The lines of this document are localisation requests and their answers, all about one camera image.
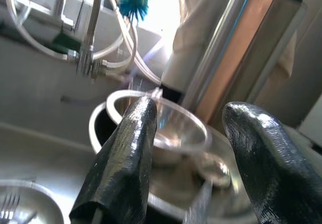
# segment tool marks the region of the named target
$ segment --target metal fork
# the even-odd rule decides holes
[[[17,193],[10,192],[5,195],[5,200],[0,212],[0,224],[7,224],[14,218],[19,201],[20,195]]]

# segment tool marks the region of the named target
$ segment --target teal bottle brush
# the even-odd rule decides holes
[[[139,15],[142,20],[147,14],[149,0],[119,0],[119,9],[122,16],[128,17],[133,22],[133,18],[139,20]]]

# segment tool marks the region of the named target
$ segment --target fork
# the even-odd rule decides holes
[[[13,194],[10,192],[9,194],[5,195],[0,212],[0,224],[7,224],[14,218],[19,201],[20,195],[17,195],[16,193]]]

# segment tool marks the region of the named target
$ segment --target green object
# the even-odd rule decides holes
[[[47,47],[51,48],[52,50],[61,53],[61,54],[67,54],[68,50],[75,50],[79,52],[79,48],[81,47],[82,43],[74,39],[72,36],[65,34],[63,31],[60,31],[60,33],[54,38],[54,40],[47,45]]]
[[[133,18],[139,20],[139,15],[142,20],[144,20],[144,16],[147,14],[148,10],[148,1],[149,0],[119,0],[119,9],[122,16],[126,16],[129,18],[131,22],[133,22]]]

